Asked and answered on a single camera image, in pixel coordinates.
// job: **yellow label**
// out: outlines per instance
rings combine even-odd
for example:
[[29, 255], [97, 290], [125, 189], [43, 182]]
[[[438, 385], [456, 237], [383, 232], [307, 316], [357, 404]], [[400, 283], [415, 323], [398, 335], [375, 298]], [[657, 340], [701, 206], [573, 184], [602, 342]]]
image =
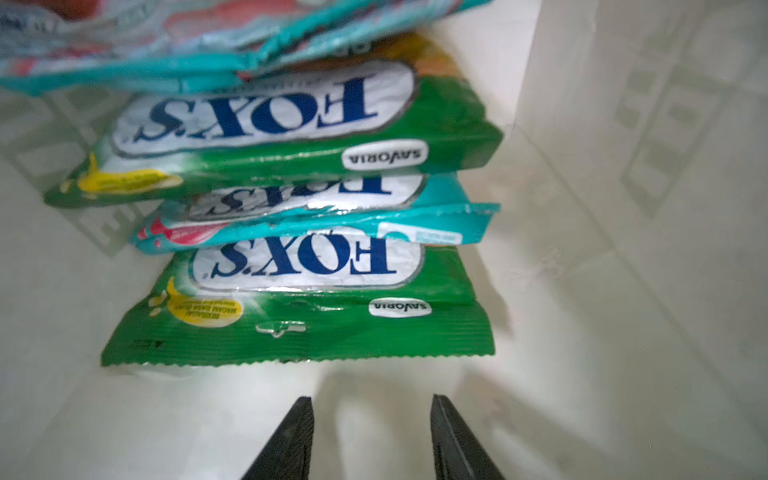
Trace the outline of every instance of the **yellow label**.
[[140, 194], [159, 188], [176, 187], [182, 180], [154, 168], [144, 168], [122, 174], [109, 174], [99, 170], [96, 156], [91, 152], [88, 173], [78, 180], [80, 190], [90, 194]]
[[[186, 296], [174, 287], [174, 278], [168, 280], [168, 311], [182, 322], [203, 328], [219, 328], [235, 323], [243, 315], [243, 304], [230, 298], [203, 299]], [[164, 300], [164, 295], [150, 299], [150, 306]]]

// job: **white surface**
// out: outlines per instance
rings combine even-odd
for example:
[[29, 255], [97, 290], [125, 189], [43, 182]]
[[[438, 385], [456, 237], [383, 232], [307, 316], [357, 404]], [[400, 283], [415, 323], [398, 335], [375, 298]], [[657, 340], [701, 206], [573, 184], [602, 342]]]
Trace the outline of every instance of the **white surface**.
[[[665, 10], [606, 3], [615, 8], [545, 1], [521, 127], [488, 167], [462, 174], [473, 200], [503, 203], [484, 242], [462, 247], [494, 324], [493, 357], [101, 369], [101, 347], [167, 257], [131, 248], [106, 257], [82, 231], [108, 242], [100, 229], [120, 230], [133, 210], [65, 218], [18, 174], [50, 171], [51, 153], [59, 162], [82, 158], [77, 144], [31, 145], [23, 170], [0, 161], [0, 195], [12, 206], [0, 213], [0, 241], [4, 267], [14, 273], [0, 280], [0, 478], [239, 478], [300, 395], [311, 395], [315, 407], [310, 478], [434, 478], [434, 392], [450, 396], [509, 480], [765, 478], [766, 443], [755, 423], [764, 385], [756, 374], [766, 377], [765, 309], [762, 316], [750, 310], [764, 306], [757, 292], [765, 285], [745, 277], [744, 288], [729, 286], [740, 277], [717, 268], [738, 266], [729, 257], [733, 244], [751, 260], [747, 272], [765, 271], [764, 242], [751, 240], [765, 238], [764, 208], [742, 201], [758, 198], [750, 195], [764, 180], [757, 126], [745, 124], [766, 118], [762, 84], [744, 81], [747, 93], [735, 94], [729, 108], [746, 110], [723, 110], [724, 130], [711, 131], [713, 143], [650, 217], [637, 205], [630, 210], [614, 162], [626, 167], [632, 134], [599, 119], [613, 121], [627, 84], [622, 65], [633, 61], [633, 42], [618, 38], [664, 25]], [[693, 0], [677, 4], [698, 12]], [[497, 0], [447, 27], [503, 124], [515, 116], [536, 6]], [[607, 15], [617, 16], [609, 22]], [[595, 38], [596, 25], [610, 34]], [[527, 40], [505, 45], [526, 28]], [[480, 48], [497, 44], [509, 56]], [[721, 63], [709, 68], [724, 71], [714, 57]], [[757, 65], [753, 71], [764, 70]], [[0, 118], [0, 142], [44, 124], [47, 108], [68, 104], [55, 97], [30, 105], [39, 118]], [[88, 139], [88, 126], [79, 133]], [[725, 143], [727, 135], [736, 135], [734, 143]], [[716, 162], [724, 148], [733, 165], [725, 172]], [[729, 226], [739, 234], [728, 237]], [[739, 292], [744, 305], [723, 303]], [[703, 310], [699, 329], [684, 321], [694, 307]], [[705, 329], [713, 348], [696, 336]], [[714, 353], [732, 351], [735, 339], [752, 342], [752, 363], [717, 362]]]
[[768, 3], [545, 2], [518, 125], [768, 438]]

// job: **fox's candy bag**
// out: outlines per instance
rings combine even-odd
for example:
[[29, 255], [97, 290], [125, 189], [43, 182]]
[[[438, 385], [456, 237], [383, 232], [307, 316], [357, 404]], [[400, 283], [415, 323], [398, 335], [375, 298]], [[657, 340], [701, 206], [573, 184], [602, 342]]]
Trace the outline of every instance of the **fox's candy bag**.
[[494, 352], [455, 247], [349, 233], [176, 253], [102, 365]]
[[196, 93], [413, 30], [488, 0], [0, 2], [0, 85]]
[[56, 207], [485, 165], [501, 141], [452, 59], [414, 34], [234, 90], [138, 98], [45, 194]]
[[370, 237], [458, 245], [479, 242], [498, 209], [470, 203], [454, 173], [234, 187], [166, 200], [131, 242], [167, 253], [347, 226]]

